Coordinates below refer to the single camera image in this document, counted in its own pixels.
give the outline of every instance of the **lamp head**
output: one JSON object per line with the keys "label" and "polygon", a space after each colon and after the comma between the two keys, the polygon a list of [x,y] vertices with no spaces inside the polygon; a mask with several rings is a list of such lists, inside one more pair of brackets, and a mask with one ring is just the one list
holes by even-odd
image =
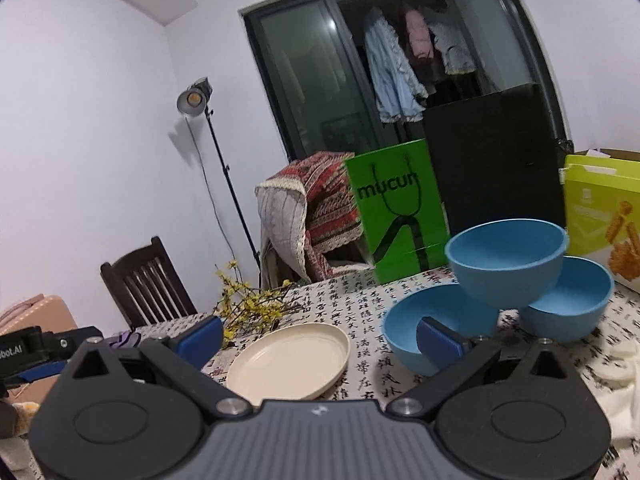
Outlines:
{"label": "lamp head", "polygon": [[212,88],[206,77],[198,79],[178,96],[178,111],[185,117],[197,117],[207,107]]}

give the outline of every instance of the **wooden chair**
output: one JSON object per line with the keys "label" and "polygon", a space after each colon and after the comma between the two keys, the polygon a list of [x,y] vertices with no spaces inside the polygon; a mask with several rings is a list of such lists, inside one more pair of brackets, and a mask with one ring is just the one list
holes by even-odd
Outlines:
{"label": "wooden chair", "polygon": [[132,329],[197,314],[157,236],[113,265],[102,264],[100,275]]}

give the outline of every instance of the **floor lamp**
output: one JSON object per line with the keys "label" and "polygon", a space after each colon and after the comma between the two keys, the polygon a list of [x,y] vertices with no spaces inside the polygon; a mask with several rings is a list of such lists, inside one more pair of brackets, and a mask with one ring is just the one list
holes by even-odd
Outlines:
{"label": "floor lamp", "polygon": [[226,184],[229,186],[231,198],[234,200],[234,204],[236,205],[236,211],[238,212],[238,216],[240,217],[240,222],[242,224],[242,228],[244,229],[244,234],[246,235],[246,239],[251,246],[251,251],[254,254],[255,263],[260,269],[260,256],[258,254],[258,251],[255,250],[254,241],[251,239],[251,234],[249,233],[249,229],[246,226],[246,222],[244,221],[244,215],[242,214],[242,210],[240,209],[238,197],[236,196],[234,186],[231,183],[231,178],[229,177],[229,167],[225,164],[225,160],[222,157],[222,151],[220,150],[220,145],[218,144],[216,134],[214,133],[213,126],[211,124],[211,112],[208,105],[209,98],[211,97],[211,92],[212,88],[209,84],[209,80],[206,77],[198,79],[194,84],[192,84],[188,89],[186,89],[178,96],[178,111],[186,118],[198,117],[204,112],[204,116],[207,119],[207,124],[209,125],[209,131],[211,132],[211,137],[213,138],[213,143],[216,145],[216,151],[218,152],[220,164],[222,165],[222,173],[224,173],[225,175]]}

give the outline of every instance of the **calligraphy tablecloth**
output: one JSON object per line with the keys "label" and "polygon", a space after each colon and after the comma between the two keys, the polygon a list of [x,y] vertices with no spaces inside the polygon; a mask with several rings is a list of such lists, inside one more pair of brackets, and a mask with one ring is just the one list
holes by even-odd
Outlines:
{"label": "calligraphy tablecloth", "polygon": [[[283,320],[281,326],[299,322],[325,322],[343,329],[353,343],[348,368],[340,380],[321,398],[377,399],[384,406],[409,390],[422,378],[404,368],[390,351],[380,332],[383,314],[405,296],[429,286],[454,283],[448,267],[430,270],[386,285],[378,285],[372,271],[347,274],[321,283],[296,288],[287,299],[302,307],[299,313]],[[209,314],[196,314],[167,323],[144,327],[143,336],[175,336]],[[603,388],[591,373],[588,362],[603,357],[603,342],[615,343],[640,335],[640,296],[622,285],[616,290],[604,316],[584,341],[569,347],[574,365],[592,390]],[[235,341],[234,348],[219,352],[203,372],[224,383],[233,359],[259,336]],[[532,340],[518,326],[517,312],[500,314],[498,338],[507,343]],[[612,446],[597,480],[640,480],[640,440]]]}

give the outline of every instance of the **bowl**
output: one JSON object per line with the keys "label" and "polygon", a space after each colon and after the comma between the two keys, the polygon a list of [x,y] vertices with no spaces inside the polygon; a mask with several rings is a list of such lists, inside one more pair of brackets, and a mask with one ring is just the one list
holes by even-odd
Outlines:
{"label": "bowl", "polygon": [[520,310],[520,325],[538,337],[576,341],[596,328],[613,294],[613,278],[591,260],[565,256],[558,283]]}
{"label": "bowl", "polygon": [[398,301],[386,313],[382,333],[398,360],[416,374],[432,376],[438,369],[418,350],[417,327],[431,316],[464,337],[491,335],[498,311],[470,298],[457,284],[425,288]]}
{"label": "bowl", "polygon": [[568,242],[556,224],[518,218],[462,231],[445,254],[472,298],[498,309],[524,308],[556,284]]}

